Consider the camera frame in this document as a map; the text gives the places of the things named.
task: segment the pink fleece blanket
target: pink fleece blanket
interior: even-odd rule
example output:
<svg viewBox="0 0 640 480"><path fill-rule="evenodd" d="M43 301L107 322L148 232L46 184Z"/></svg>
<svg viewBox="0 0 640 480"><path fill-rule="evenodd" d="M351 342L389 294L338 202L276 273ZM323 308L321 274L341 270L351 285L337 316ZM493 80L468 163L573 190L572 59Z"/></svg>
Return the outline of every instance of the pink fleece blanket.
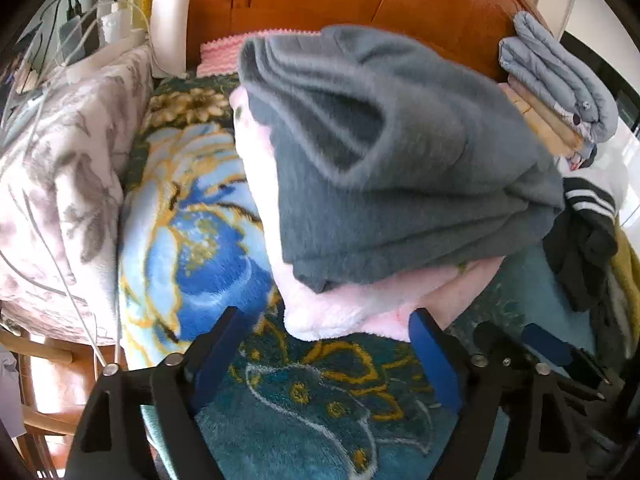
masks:
<svg viewBox="0 0 640 480"><path fill-rule="evenodd" d="M284 324L299 339L313 341L367 332L409 341L408 319L426 307L441 328L455 320L491 281L503 257L466 266L428 267L399 272L370 285L341 285L314 293L293 276L282 260L278 176L271 129L258 124L243 87L231 95L236 149L244 162L249 189L262 219L273 279L284 300Z"/></svg>
<svg viewBox="0 0 640 480"><path fill-rule="evenodd" d="M211 75L232 74L238 71L238 54L242 44L248 38L269 36L271 34L319 34L319 32L307 32L292 30L291 28L271 28L268 30L256 30L245 34L227 36L219 40L203 43L200 46L200 64L196 70L198 77Z"/></svg>

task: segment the blue floral blanket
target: blue floral blanket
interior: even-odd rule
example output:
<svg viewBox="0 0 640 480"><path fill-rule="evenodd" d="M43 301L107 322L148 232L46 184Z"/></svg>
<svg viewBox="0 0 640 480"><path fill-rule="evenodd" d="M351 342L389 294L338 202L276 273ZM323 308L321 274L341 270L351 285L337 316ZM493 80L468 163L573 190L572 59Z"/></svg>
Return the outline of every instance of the blue floral blanket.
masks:
<svg viewBox="0 0 640 480"><path fill-rule="evenodd" d="M411 346L364 334L308 343L284 329L234 150L227 100L237 84L235 75L170 80L151 100L121 224L129 367L184 351L238 306L254 328L196 419L226 478L425 478L456 419L437 403ZM570 312L540 247L507 258L450 332L471 348L473 329L487 319L514 335L537 322L593 348L588 318ZM153 410L145 418L166 459Z"/></svg>

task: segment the fleece fabric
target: fleece fabric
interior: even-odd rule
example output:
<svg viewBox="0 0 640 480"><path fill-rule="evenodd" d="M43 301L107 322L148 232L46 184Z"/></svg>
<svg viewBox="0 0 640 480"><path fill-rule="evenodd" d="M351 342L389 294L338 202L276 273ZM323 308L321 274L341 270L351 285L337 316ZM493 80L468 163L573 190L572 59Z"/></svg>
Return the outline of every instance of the fleece fabric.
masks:
<svg viewBox="0 0 640 480"><path fill-rule="evenodd" d="M585 140L611 138L618 126L618 108L600 78L529 12L516 13L513 25L518 36L500 40L500 65L569 126L587 123L578 129ZM575 123L574 114L579 118Z"/></svg>
<svg viewBox="0 0 640 480"><path fill-rule="evenodd" d="M553 128L538 114L533 107L527 103L508 83L500 83L498 85L509 101L518 109L518 111L527 121L532 131L538 136L549 153L553 156L564 156L569 158L574 155L572 150L564 143L564 140L553 130Z"/></svg>
<svg viewBox="0 0 640 480"><path fill-rule="evenodd" d="M315 292L536 243L552 157L495 82L404 36L252 38L239 75L273 130L283 260Z"/></svg>
<svg viewBox="0 0 640 480"><path fill-rule="evenodd" d="M548 124L551 129L562 139L569 148L575 151L582 150L584 139L575 130L572 130L551 108L533 95L526 86L513 75L508 77L509 86Z"/></svg>
<svg viewBox="0 0 640 480"><path fill-rule="evenodd" d="M450 325L495 276L502 257L466 266L441 266L398 272L367 285L346 283L316 294L293 276L282 261L278 177L270 143L271 130L258 124L248 107L246 90L229 98L236 111L236 150L260 214L273 279L284 301L284 324L304 341L366 332L409 341L409 316L425 307L441 328Z"/></svg>

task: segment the folded blue quilt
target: folded blue quilt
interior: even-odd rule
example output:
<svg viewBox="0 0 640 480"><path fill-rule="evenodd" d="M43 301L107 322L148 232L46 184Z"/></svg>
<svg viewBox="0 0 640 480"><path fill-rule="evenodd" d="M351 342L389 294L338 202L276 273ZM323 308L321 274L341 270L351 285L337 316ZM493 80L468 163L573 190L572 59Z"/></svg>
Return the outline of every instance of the folded blue quilt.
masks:
<svg viewBox="0 0 640 480"><path fill-rule="evenodd" d="M500 65L552 110L566 110L590 123L590 138L585 140L611 138L618 127L618 108L600 78L528 12L518 12L513 23L518 36L500 41Z"/></svg>

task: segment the white cable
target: white cable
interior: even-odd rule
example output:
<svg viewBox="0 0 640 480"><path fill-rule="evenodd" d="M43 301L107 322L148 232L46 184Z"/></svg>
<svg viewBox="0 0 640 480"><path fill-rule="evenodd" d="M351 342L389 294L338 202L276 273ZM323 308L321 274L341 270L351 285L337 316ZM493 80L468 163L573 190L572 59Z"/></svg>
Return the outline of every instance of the white cable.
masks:
<svg viewBox="0 0 640 480"><path fill-rule="evenodd" d="M94 316L95 341L97 342L98 341L98 318L95 317L95 312L92 312L92 314ZM95 352L94 352L94 378L96 381L98 380L98 359L96 358Z"/></svg>
<svg viewBox="0 0 640 480"><path fill-rule="evenodd" d="M62 50L62 48L67 44L67 42L71 39L73 33L75 33L76 30L78 30L78 28L80 28L82 26L82 24L84 23L84 20L87 19L87 17L90 15L90 13L94 10L97 9L97 7L99 6L105 6L105 5L111 5L113 2L112 1L102 1L102 2L97 2L94 6L91 7L91 9L89 9L86 14L79 20L79 22L76 24L76 26L74 27L74 29L69 33L69 35L65 38L65 40L58 46L58 50L56 51L56 53L54 54L54 60L57 62L56 58L58 56L58 54L60 53L60 51ZM166 70L165 67L162 67L159 63L158 60L156 58L156 54L154 52L154 48L153 48L153 42L152 42L152 38L151 38L151 31L150 31L150 25L149 25L149 21L147 19L147 17L145 16L145 13L142 11L142 9L137 6L136 4L132 3L132 2L127 2L127 4L129 4L130 6L134 7L135 9L137 9L143 16L143 19L145 21L145 25L149 34L149 43L150 43L150 48L151 48L151 56L152 56L152 60L153 62L156 64L156 66L160 69L163 70L165 73L171 75L171 72L169 70ZM91 31L94 29L95 25L97 24L97 19L94 20L91 25L87 28L87 31L84 33L84 35L81 38L80 43L78 44L78 46L76 46L76 48L73 50L73 52L71 54L69 54L69 56L64 60L63 65L66 66L69 62L69 60L75 56L75 54L80 50L80 48L82 48L82 46L84 45L84 43L86 42L87 37L89 36L89 34L91 33ZM31 44L29 46L29 51L32 49L34 44L34 40L31 41ZM50 67L52 65L52 62L50 61L49 64L46 67L46 70L43 70L40 75L38 76L38 80L36 82L36 89L38 88L38 86L41 84L42 82L42 77L43 74L46 74L49 72ZM36 113L36 117L34 118L33 121L33 126L31 127L31 131L27 140L27 146L26 146L26 150L25 153L22 156L22 163L24 164L24 159L26 158L26 152L28 150L28 147L31 144L31 141L33 140L33 135L37 130L38 124L40 123L40 118L42 116L42 111L44 109L44 104L47 101L47 98L49 97L49 93L50 90L54 87L54 84L57 82L57 80L60 78L60 76L63 75L63 73L65 73L64 70L59 70L59 72L57 72L53 78L48 82L48 86L45 89L43 95L42 95L42 99L40 101L40 105L38 106L38 111ZM180 75L174 75L178 78L185 78L185 74L180 74ZM16 87L17 81L14 81L14 84L12 85L11 88L11 93L10 95L15 92L15 87ZM33 95L33 91L30 92L30 94L27 96L27 98L22 102L21 106L18 107L17 110L14 111L13 113L13 117L14 117L14 121L15 118L19 117L21 114L21 111L23 110L24 106L26 105L26 103L29 101L30 96ZM5 111L4 114L2 115L2 121L0 121L0 136L1 137L1 141L2 143L4 143L4 140L6 139L6 110L7 107L5 107ZM44 238L44 236L42 235L42 232L40 231L40 229L38 228L38 225L35 221L35 218L33 217L33 212L31 211L31 205L29 203L27 194L25 192L25 190L22 190L22 195L24 198L24 203L27 209L27 213L29 216L29 220L31 222L31 226L34 229L34 231L36 231L36 234L38 235L38 237L40 238L40 240L42 241L44 247L47 250L47 253L50 256L50 259L52 260L54 266L56 267L56 271L58 272L58 275L60 277L60 280L62 281L64 288L65 288L65 292L66 292L66 296L69 298L69 301L71 302L74 310L76 311L76 314L78 314L78 318L80 320L80 323L82 324L82 328L84 329L84 333L87 337L87 339L89 340L90 345L92 346L93 350L94 350L94 356L97 356L98 359L100 359L100 362L102 364L102 366L106 366L106 360L104 359L104 356L102 355L102 352L100 351L100 349L97 346L97 319L95 320L95 325L96 325L96 340L94 340L94 338L91 336L89 329L86 325L86 323L84 322L84 318L82 317L82 314L80 313L80 309L78 308L78 306L76 305L76 302L74 300L74 296L71 294L71 291L69 289L69 286L65 280L65 277L62 273L62 270L60 269L60 266L58 265L53 252L51 251L50 247L47 245L47 242ZM6 262L7 259L4 256L4 254L2 254L1 250L0 250L0 254L2 256L2 259L5 260ZM121 325L121 320L120 320L120 309L119 307L116 308L116 341L115 341L115 356L114 356L114 360L116 361L116 363L120 363L120 339L121 339L121 331L122 331L122 325Z"/></svg>
<svg viewBox="0 0 640 480"><path fill-rule="evenodd" d="M98 7L111 6L113 3L114 3L113 0L102 0L102 1L96 2L87 12L85 12L84 16L78 21L78 23L76 23L76 26L71 30L71 32L68 34L68 36L65 38L65 40L61 44L58 45L58 49L56 50L56 53L54 54L52 60L49 61L46 69L43 69L41 71L41 73L38 75L38 79L36 80L36 84L34 86L34 89L31 90L29 92L29 94L23 99L23 101L20 104L20 106L18 107L18 109L14 110L14 113L12 114L12 117L14 118L14 121L15 121L16 118L18 118L20 116L20 113L22 112L24 107L27 105L28 101L33 96L33 94L36 91L39 90L40 84L42 83L42 80L44 78L44 74L49 72L49 70L51 69L51 67L52 67L54 62L57 63L56 58L58 57L58 54L62 51L62 48L67 44L68 41L71 40L71 38L72 38L73 34L76 32L76 30L78 30L78 28L82 27L82 24L84 23L85 20L87 20L89 18L91 12L94 9L97 9ZM146 31L148 33L149 47L151 49L151 59L156 64L156 66L160 70L162 70L163 72L168 74L169 76L177 77L177 78L180 78L180 79L186 79L188 77L187 73L173 74L170 70L167 70L166 67L162 66L158 62L158 58L156 57L156 51L154 50L153 39L151 37L151 26L149 24L148 18L146 17L146 15L145 15L144 11L142 10L142 8L140 8L139 6L134 4L133 2L126 1L126 4L131 6L131 7L133 7L133 8L135 8L136 10L138 10L140 12L140 14L142 14L142 18L144 19L144 22L145 22L145 25L146 25ZM95 26L95 23L97 23L97 22L98 22L98 18L96 18L92 22L92 24L90 25L90 28L88 29L88 31L93 26ZM79 47L74 51L74 53L78 52L79 48L84 45L84 42L86 41L86 36L87 36L87 33L85 33L85 35L82 37L82 40L79 43ZM33 45L35 44L35 40L36 40L36 36L34 36L33 39L31 40L31 43L30 43L29 48L28 48L28 52L32 49ZM66 58L66 60L63 63L63 65L66 66L66 64L68 63L69 59L73 56L74 53L72 53L71 56L68 56ZM59 71L58 74L56 74L54 76L54 78L48 82L49 83L49 87L53 85L53 82L58 79L58 76L61 73L64 73L64 71L63 70ZM8 120L7 112L8 112L8 107L10 106L10 102L13 100L13 97L16 94L16 87L17 87L17 81L14 80L14 83L12 84L11 90L9 92L9 98L7 99L7 102L6 102L6 105L5 105L5 108L4 108L4 113L2 114L2 118L0 119L0 146L4 143L4 139L6 138L6 121Z"/></svg>
<svg viewBox="0 0 640 480"><path fill-rule="evenodd" d="M82 323L82 328L84 328L84 332L89 336L89 343L91 343L91 347L94 349L94 352L98 356L98 359L100 359L100 362L101 362L102 366L106 366L107 365L107 361L105 361L104 356L102 355L102 352L100 352L100 349L98 348L98 345L94 342L94 338L91 337L89 329L87 328L87 325L84 322L84 318L82 317L82 314L80 314L80 309L76 305L76 301L74 300L73 296L71 295L71 291L69 290L69 286L66 284L66 280L65 280L65 277L64 277L64 275L62 273L62 270L60 269L60 266L58 265L58 262L56 261L55 256L51 252L51 249L49 249L49 246L47 245L47 242L45 241L44 236L42 235L42 232L38 228L38 224L36 223L36 219L33 217L33 212L31 211L31 205L29 204L29 199L27 197L27 194L24 192L24 190L22 191L22 196L24 198L24 205L27 208L27 213L29 215L29 220L31 221L31 226L36 231L36 234L38 235L38 238L40 238L40 240L42 241L44 247L47 250L47 253L49 253L49 257L51 258L51 261L56 266L56 270L58 272L60 280L62 281L62 284L65 286L66 295L69 298L69 300L71 300L71 303L73 304L74 309L78 313L78 317L80 319L80 323Z"/></svg>

